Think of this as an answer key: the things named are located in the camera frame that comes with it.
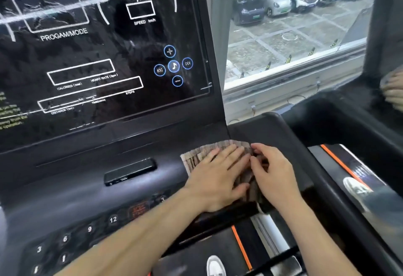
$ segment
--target stack of banknotes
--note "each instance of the stack of banknotes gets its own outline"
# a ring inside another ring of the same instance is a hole
[[[210,151],[218,147],[221,148],[221,150],[224,150],[226,147],[232,144],[235,144],[237,147],[243,146],[245,148],[242,156],[244,156],[247,153],[251,155],[254,154],[250,144],[244,141],[224,140],[209,145],[201,146],[197,149],[191,150],[181,155],[181,159],[183,161],[184,167],[186,168],[187,174],[190,176],[193,169],[199,164],[199,162],[201,162],[204,159],[204,157],[206,157],[210,153]],[[270,207],[270,205],[266,200],[266,198],[263,196],[262,192],[260,191],[259,186],[253,175],[253,172],[250,168],[245,169],[244,172],[241,173],[241,175],[236,179],[234,187],[236,187],[242,182],[247,182],[250,184],[250,187],[245,197],[242,198],[242,200],[249,202],[257,202],[258,209],[260,212],[262,212],[262,210],[267,210],[264,207]]]

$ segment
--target right hand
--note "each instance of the right hand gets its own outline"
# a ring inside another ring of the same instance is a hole
[[[298,189],[293,166],[275,147],[253,143],[255,153],[264,155],[269,161],[267,172],[258,158],[251,156],[251,168],[265,198],[282,214],[304,201]]]

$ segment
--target treadmill belt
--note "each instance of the treadmill belt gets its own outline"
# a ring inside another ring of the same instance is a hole
[[[245,259],[241,247],[232,228],[228,228],[187,249],[161,258],[154,266],[152,275],[206,276],[207,259],[212,255],[221,259],[227,276],[244,275],[249,271],[250,263],[247,256]]]
[[[345,146],[321,145],[309,150],[403,262],[403,199]]]

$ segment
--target sneaker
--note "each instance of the sneaker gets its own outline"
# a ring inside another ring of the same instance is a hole
[[[226,276],[224,265],[217,256],[207,259],[207,276]]]
[[[369,209],[364,204],[364,199],[373,191],[352,177],[345,177],[343,179],[343,185],[346,187],[347,191],[361,204],[361,206],[364,208],[364,211],[369,212]]]

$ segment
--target pavement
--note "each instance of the pavement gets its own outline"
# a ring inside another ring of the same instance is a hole
[[[330,48],[337,48],[358,14],[374,0],[339,0],[310,12],[289,13],[259,23],[230,22],[225,81],[233,81]],[[368,29],[360,32],[364,38]]]

